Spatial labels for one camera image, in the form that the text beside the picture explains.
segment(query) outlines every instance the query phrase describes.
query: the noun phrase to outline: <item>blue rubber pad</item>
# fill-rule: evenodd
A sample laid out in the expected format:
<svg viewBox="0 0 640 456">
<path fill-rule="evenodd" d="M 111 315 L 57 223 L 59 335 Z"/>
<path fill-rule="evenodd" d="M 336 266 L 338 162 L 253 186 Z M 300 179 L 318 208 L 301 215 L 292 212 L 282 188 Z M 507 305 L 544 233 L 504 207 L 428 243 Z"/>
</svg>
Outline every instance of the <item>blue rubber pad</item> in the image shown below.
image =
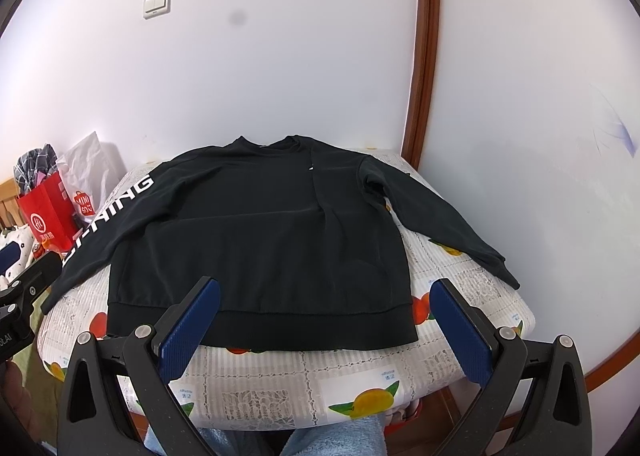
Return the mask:
<svg viewBox="0 0 640 456">
<path fill-rule="evenodd" d="M 158 373 L 165 384 L 180 378 L 220 308 L 220 285 L 210 279 L 160 346 Z"/>
<path fill-rule="evenodd" d="M 493 373 L 491 349 L 440 281 L 431 286 L 429 303 L 466 378 L 484 388 Z"/>
<path fill-rule="evenodd" d="M 20 259 L 20 245 L 15 241 L 10 242 L 0 250 L 0 275 L 11 268 Z"/>
</svg>

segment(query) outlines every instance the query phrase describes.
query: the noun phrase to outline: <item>ribbed hem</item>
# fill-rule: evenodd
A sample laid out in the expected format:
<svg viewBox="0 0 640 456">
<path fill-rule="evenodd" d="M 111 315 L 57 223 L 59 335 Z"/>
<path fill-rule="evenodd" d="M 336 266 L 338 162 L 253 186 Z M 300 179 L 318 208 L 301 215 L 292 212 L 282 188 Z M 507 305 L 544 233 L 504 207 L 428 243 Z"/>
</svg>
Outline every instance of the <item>ribbed hem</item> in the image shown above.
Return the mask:
<svg viewBox="0 0 640 456">
<path fill-rule="evenodd" d="M 107 331 L 126 337 L 155 324 L 164 309 L 109 305 Z M 360 315 L 297 315 L 218 312 L 202 344 L 254 351 L 380 350 L 418 340 L 410 304 Z"/>
</svg>

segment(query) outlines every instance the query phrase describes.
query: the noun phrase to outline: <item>red container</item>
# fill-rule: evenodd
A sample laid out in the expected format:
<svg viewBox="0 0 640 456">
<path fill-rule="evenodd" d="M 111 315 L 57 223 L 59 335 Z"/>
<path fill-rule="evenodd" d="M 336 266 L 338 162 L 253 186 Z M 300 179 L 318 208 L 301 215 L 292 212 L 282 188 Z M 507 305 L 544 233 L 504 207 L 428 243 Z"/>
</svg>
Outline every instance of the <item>red container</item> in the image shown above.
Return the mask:
<svg viewBox="0 0 640 456">
<path fill-rule="evenodd" d="M 78 227 L 73 218 L 74 206 L 59 173 L 18 198 L 18 206 L 42 246 L 59 253 L 71 250 Z"/>
</svg>

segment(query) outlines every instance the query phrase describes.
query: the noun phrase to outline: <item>light switch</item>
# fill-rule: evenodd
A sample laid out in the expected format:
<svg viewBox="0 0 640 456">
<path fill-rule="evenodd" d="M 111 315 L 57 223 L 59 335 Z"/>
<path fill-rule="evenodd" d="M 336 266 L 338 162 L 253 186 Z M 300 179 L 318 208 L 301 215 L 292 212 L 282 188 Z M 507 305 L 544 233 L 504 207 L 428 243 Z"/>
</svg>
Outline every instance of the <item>light switch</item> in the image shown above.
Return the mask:
<svg viewBox="0 0 640 456">
<path fill-rule="evenodd" d="M 171 0 L 144 0 L 142 16 L 151 19 L 157 15 L 168 13 Z"/>
</svg>

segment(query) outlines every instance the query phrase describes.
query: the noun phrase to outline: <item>fruit print tablecloth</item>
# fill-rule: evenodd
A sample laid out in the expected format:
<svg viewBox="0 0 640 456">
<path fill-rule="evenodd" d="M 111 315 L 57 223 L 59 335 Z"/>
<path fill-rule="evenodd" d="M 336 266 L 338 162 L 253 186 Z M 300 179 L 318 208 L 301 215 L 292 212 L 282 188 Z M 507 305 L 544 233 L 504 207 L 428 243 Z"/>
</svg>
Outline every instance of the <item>fruit print tablecloth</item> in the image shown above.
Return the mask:
<svg viewBox="0 0 640 456">
<path fill-rule="evenodd" d="M 426 182 L 402 158 L 367 151 Z M 156 164 L 133 169 L 107 203 Z M 386 350 L 358 352 L 262 352 L 200 346 L 182 378 L 170 384 L 199 427 L 276 430 L 348 422 L 381 410 L 388 414 L 415 398 L 462 378 L 449 344 L 429 309 L 431 283 L 449 277 L 473 306 L 496 326 L 527 335 L 534 317 L 518 293 L 466 254 L 398 224 L 412 276 L 414 320 L 419 340 Z M 64 378 L 76 337 L 106 328 L 109 267 L 71 290 L 44 319 L 37 347 L 47 370 Z M 120 384 L 129 409 L 143 414 L 128 378 Z"/>
</svg>

